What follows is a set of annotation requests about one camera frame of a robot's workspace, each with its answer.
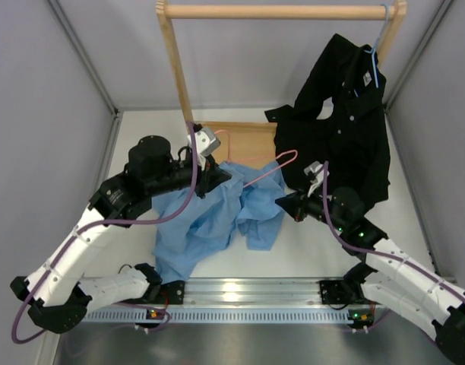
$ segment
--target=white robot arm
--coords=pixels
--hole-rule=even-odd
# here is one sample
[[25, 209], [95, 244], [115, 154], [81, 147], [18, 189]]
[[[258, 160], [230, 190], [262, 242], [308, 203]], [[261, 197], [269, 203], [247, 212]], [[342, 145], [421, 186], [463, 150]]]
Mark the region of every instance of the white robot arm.
[[[305, 169], [312, 181], [308, 193], [294, 192], [277, 204], [296, 221], [310, 215], [326, 223], [343, 248], [361, 261], [343, 280], [321, 281], [323, 303], [380, 303], [424, 331], [449, 360], [465, 365], [465, 290], [424, 268], [367, 220], [353, 189], [336, 189], [329, 199], [328, 163], [320, 166], [316, 162]], [[315, 194], [322, 183], [322, 192]]]
[[184, 160], [180, 156], [173, 160], [165, 138], [142, 138], [129, 151], [124, 171], [101, 184], [53, 255], [32, 274], [11, 282], [15, 295], [30, 305], [28, 314], [36, 325], [63, 333], [95, 309], [123, 300], [149, 303], [157, 296], [161, 278], [146, 263], [112, 277], [82, 276], [111, 240], [131, 224], [143, 223], [135, 220], [152, 208], [153, 196], [190, 186], [195, 173], [195, 193], [200, 197], [230, 178], [210, 155], [220, 145], [215, 134], [200, 125], [195, 125], [193, 132], [195, 138], [189, 136], [188, 143], [196, 148], [200, 169], [190, 148], [185, 148]]

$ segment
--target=blue hanger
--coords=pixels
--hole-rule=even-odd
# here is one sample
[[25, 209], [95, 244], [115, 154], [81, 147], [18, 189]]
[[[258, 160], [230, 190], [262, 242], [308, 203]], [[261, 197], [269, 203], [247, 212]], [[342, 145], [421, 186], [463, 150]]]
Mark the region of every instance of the blue hanger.
[[366, 53], [371, 54], [372, 69], [373, 69], [373, 73], [375, 74], [375, 84], [376, 84], [377, 89], [379, 88], [379, 81], [378, 81], [378, 73], [376, 72], [375, 53], [376, 53], [376, 49], [378, 48], [379, 40], [381, 39], [381, 36], [383, 35], [383, 32], [386, 29], [386, 26], [388, 25], [390, 21], [390, 8], [386, 4], [382, 4], [382, 5], [386, 9], [386, 19], [384, 19], [383, 27], [381, 28], [381, 32], [379, 33], [379, 36], [376, 39], [374, 46], [371, 48], [371, 51], [364, 51]]

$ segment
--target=black jacket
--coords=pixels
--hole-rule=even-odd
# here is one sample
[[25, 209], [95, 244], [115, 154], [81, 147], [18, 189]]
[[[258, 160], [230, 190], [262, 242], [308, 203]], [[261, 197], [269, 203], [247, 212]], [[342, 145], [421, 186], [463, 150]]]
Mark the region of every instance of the black jacket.
[[[371, 55], [335, 34], [315, 63], [295, 100], [265, 112], [277, 122], [277, 154], [296, 149], [297, 159], [282, 169], [286, 184], [304, 190], [309, 182], [303, 170], [312, 162], [329, 161], [329, 192], [350, 186], [367, 209], [388, 199], [390, 150], [382, 98], [386, 78], [378, 73], [375, 86]], [[334, 111], [317, 119], [324, 100], [332, 97]], [[291, 156], [279, 159], [282, 163]]]

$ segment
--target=cable tie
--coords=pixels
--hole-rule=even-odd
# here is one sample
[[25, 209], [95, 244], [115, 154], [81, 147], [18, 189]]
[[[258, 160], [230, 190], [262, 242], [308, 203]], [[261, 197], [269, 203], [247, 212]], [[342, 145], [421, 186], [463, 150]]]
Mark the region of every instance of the cable tie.
[[445, 281], [445, 279], [440, 278], [436, 282], [433, 283], [433, 285], [430, 287], [430, 289], [427, 290], [427, 294], [433, 293], [433, 290], [440, 284], [442, 284]]
[[82, 242], [84, 243], [89, 243], [90, 242], [90, 238], [84, 238], [84, 236], [82, 236], [81, 234], [78, 233], [78, 227], [79, 226], [74, 226], [74, 228], [72, 228], [72, 232], [71, 232], [71, 236], [75, 237], [75, 238], [78, 238], [79, 240], [81, 240]]

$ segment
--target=wooden frame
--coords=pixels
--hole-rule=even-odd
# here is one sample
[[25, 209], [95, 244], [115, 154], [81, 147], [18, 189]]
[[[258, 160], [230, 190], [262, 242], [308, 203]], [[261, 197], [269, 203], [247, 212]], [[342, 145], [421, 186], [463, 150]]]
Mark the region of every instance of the wooden frame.
[[[378, 44], [379, 65], [386, 59], [391, 44], [400, 29], [406, 15], [406, 0], [394, 0], [389, 10], [389, 24], [386, 26]], [[344, 5], [169, 5], [167, 0], [157, 0], [157, 17], [165, 41], [166, 51], [172, 66], [180, 106], [185, 120], [194, 122], [184, 72], [180, 61], [172, 19], [291, 19], [291, 20], [354, 20], [354, 21], [383, 21], [386, 18], [386, 9], [383, 5], [376, 6], [344, 6]], [[231, 122], [202, 122], [213, 129], [225, 129], [230, 132], [242, 133], [244, 141], [257, 144], [250, 134], [263, 132], [271, 138], [264, 151], [272, 155], [274, 123], [231, 123]], [[236, 150], [244, 148], [244, 144], [235, 147]]]

